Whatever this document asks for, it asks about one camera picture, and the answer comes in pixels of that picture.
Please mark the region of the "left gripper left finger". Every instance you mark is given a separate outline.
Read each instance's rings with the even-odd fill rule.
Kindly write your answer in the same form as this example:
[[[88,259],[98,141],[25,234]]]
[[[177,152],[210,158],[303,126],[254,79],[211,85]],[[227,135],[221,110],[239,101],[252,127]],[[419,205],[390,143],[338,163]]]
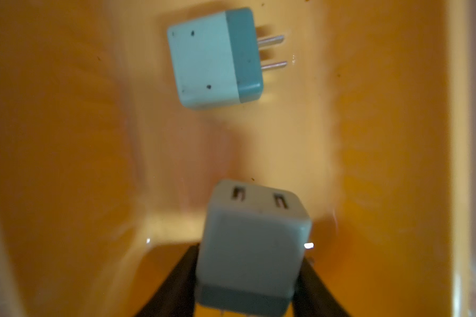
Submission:
[[[136,317],[194,316],[199,244],[190,246]]]

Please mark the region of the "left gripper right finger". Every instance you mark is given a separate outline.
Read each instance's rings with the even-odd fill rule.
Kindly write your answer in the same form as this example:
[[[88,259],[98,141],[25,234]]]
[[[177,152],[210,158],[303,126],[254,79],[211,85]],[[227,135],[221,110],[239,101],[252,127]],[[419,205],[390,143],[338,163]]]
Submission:
[[[292,299],[295,317],[349,317],[307,258],[303,259]]]

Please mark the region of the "green plug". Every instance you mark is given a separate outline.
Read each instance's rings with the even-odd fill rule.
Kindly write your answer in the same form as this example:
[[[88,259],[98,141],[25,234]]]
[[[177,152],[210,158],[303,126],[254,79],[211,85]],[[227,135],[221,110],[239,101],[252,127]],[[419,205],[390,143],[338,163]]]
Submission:
[[[257,38],[248,7],[171,25],[167,39],[178,98],[193,110],[259,100],[264,71],[287,65],[262,65],[260,49],[281,44],[285,37]]]
[[[244,315],[284,316],[311,229],[312,220],[296,194],[219,181],[199,245],[197,303]]]

